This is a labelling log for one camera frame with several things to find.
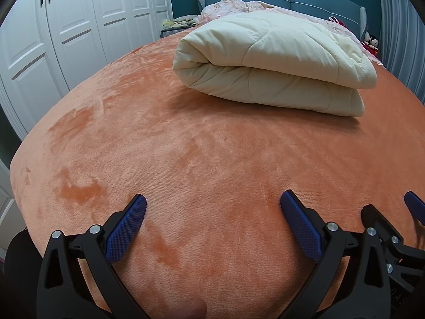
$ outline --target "silver screw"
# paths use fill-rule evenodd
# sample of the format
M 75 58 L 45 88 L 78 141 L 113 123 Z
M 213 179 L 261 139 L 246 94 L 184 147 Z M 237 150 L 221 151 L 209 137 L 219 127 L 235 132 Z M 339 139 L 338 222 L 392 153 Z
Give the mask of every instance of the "silver screw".
M 53 238 L 58 238 L 60 236 L 60 231 L 59 230 L 55 230 L 54 232 L 52 232 L 52 237 Z
M 336 223 L 333 223 L 333 222 L 329 222 L 328 223 L 328 229 L 330 230 L 330 231 L 337 231 L 338 230 L 338 224 L 336 224 Z
M 89 229 L 92 234 L 97 234 L 100 231 L 100 225 L 92 225 Z
M 375 235 L 376 235 L 376 230 L 375 230 L 375 228 L 369 227 L 369 228 L 368 228 L 368 230 L 367 230 L 367 232 L 368 232 L 368 234 L 369 234 L 370 236 L 375 236 Z

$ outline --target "white wardrobe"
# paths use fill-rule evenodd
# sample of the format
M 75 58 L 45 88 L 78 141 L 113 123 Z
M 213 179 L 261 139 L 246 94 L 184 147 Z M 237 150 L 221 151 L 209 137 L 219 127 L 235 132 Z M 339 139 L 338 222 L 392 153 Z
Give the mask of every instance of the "white wardrobe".
M 21 139 L 108 63 L 159 39 L 171 0 L 17 0 L 0 27 L 0 103 Z

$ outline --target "folded quilt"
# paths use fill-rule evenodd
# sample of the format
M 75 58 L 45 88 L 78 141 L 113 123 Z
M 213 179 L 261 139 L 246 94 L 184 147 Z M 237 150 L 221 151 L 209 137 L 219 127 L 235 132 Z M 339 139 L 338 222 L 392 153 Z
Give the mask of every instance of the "folded quilt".
M 349 37 L 269 11 L 229 15 L 189 33 L 177 45 L 173 70 L 210 95 L 341 116 L 362 116 L 357 89 L 377 82 Z

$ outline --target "plush orange bedspread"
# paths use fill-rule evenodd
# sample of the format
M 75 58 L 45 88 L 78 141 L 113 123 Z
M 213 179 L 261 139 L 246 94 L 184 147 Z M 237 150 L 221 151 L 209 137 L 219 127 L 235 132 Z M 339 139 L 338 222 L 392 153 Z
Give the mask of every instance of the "plush orange bedspread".
M 208 318 L 275 319 L 313 267 L 279 207 L 288 188 L 346 230 L 363 231 L 373 203 L 424 246 L 403 203 L 425 198 L 425 107 L 409 89 L 375 66 L 359 119 L 231 102 L 174 75 L 184 34 L 102 69 L 22 143 L 11 181 L 40 252 L 53 230 L 82 233 L 141 193 L 146 217 L 116 270 L 153 318 L 200 296 Z

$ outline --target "curtain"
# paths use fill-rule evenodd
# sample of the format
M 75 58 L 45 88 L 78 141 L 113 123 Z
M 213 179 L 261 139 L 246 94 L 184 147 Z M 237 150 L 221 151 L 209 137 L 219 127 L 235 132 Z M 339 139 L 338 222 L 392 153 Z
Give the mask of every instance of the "curtain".
M 379 55 L 425 104 L 425 25 L 409 0 L 381 0 Z

